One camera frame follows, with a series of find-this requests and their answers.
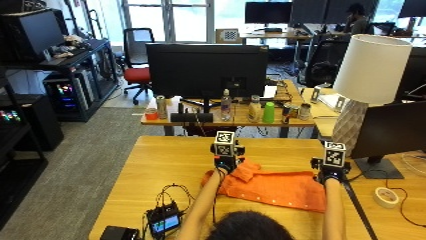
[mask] office chair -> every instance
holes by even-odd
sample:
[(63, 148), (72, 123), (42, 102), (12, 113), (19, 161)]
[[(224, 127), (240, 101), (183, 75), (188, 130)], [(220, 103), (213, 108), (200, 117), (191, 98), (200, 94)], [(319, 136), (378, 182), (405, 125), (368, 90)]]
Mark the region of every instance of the office chair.
[(308, 66), (301, 67), (297, 82), (309, 88), (319, 85), (332, 87), (344, 61), (349, 42), (339, 40), (321, 41)]
[(365, 34), (389, 36), (394, 31), (394, 22), (372, 22), (369, 23)]
[(127, 69), (124, 70), (124, 79), (128, 84), (138, 84), (124, 89), (124, 94), (128, 94), (130, 89), (139, 89), (134, 96), (134, 104), (138, 105), (138, 97), (151, 86), (149, 67), (136, 68), (139, 65), (148, 64), (147, 43), (153, 43), (155, 37), (151, 28), (128, 28), (124, 29), (124, 63)]

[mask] plastic bottle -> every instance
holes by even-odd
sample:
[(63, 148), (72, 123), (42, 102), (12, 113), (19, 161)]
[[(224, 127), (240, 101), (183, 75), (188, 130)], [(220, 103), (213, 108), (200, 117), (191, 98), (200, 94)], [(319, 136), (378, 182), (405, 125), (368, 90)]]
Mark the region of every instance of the plastic bottle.
[(229, 96), (229, 90), (225, 89), (224, 96), (221, 98), (221, 118), (223, 118), (223, 121), (229, 121), (229, 119), (231, 119), (231, 103), (232, 103), (232, 99)]
[(252, 95), (252, 102), (249, 105), (249, 114), (248, 114), (248, 119), (249, 122), (259, 122), (261, 119), (261, 103), (260, 103), (260, 96), (259, 95)]

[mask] computer monitor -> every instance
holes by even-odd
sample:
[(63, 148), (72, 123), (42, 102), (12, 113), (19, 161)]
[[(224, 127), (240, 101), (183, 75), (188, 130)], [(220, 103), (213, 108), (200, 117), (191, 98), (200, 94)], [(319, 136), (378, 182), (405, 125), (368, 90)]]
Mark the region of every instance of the computer monitor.
[(405, 17), (425, 17), (426, 16), (426, 1), (425, 0), (405, 0), (400, 18)]
[(152, 90), (159, 95), (220, 99), (264, 95), (268, 46), (147, 44)]
[(426, 47), (413, 47), (396, 94), (396, 101), (426, 100)]
[(245, 23), (289, 23), (292, 2), (247, 2)]
[(404, 178), (384, 156), (426, 150), (425, 109), (426, 101), (368, 108), (351, 155), (366, 178)]

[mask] black hair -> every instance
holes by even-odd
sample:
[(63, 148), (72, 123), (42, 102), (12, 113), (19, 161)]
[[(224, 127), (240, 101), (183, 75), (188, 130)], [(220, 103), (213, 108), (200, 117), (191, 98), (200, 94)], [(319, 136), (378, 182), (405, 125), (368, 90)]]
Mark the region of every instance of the black hair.
[(355, 3), (349, 6), (347, 12), (352, 14), (365, 15), (365, 8), (361, 3)]
[(271, 217), (255, 211), (228, 213), (215, 224), (207, 240), (293, 240), (285, 227)]

